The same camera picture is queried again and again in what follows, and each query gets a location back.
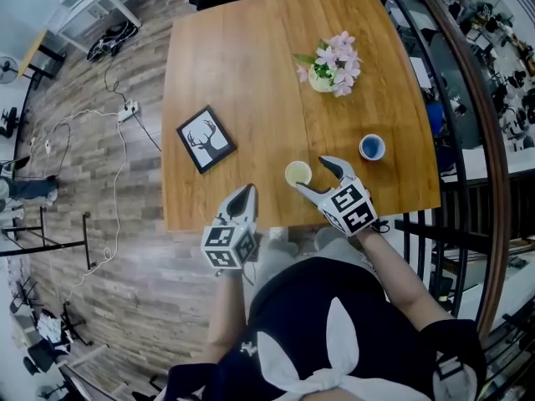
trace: picture frame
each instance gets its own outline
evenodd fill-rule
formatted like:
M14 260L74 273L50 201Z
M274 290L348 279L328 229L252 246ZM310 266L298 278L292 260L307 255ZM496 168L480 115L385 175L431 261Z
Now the picture frame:
M237 149L210 105L196 112L176 132L200 174Z

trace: power strip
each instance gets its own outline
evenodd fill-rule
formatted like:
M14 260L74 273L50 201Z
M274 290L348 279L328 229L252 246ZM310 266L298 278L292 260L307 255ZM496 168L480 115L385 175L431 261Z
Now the power strip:
M137 101L132 101L131 99L129 99L128 101L126 101L126 108L123 107L119 111L119 118L117 120L117 123L122 124L125 120L129 119L134 114L139 113L139 111L140 106L138 105Z

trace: flower pot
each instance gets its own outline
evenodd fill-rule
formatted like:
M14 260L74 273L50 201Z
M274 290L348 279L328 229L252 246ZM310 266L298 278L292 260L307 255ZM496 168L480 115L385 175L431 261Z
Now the flower pot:
M319 77L316 74L313 65L311 65L310 69L308 69L308 81L310 82L310 86L312 86L312 88L317 92L333 92L334 88L330 84L330 79Z

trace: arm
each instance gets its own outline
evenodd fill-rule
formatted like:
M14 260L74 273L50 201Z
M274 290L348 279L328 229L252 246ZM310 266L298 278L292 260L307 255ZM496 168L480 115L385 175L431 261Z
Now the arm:
M210 318L204 352L193 363L218 363L245 329L245 304L241 271L219 277L216 304Z
M453 319L425 289L420 278L382 235L370 228L357 237L374 265L383 288L394 306L409 319L416 330Z

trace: white bow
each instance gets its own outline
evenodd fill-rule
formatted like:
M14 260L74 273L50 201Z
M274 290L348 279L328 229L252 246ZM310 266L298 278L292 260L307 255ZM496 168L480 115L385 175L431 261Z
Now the white bow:
M304 395L341 388L362 401L430 401L413 388L383 378L349 376L359 363L359 343L353 321L335 297L327 316L327 355L332 368L315 371L300 380L297 370L280 345L265 332L258 332L258 357L264 379L286 391L275 401L299 401Z

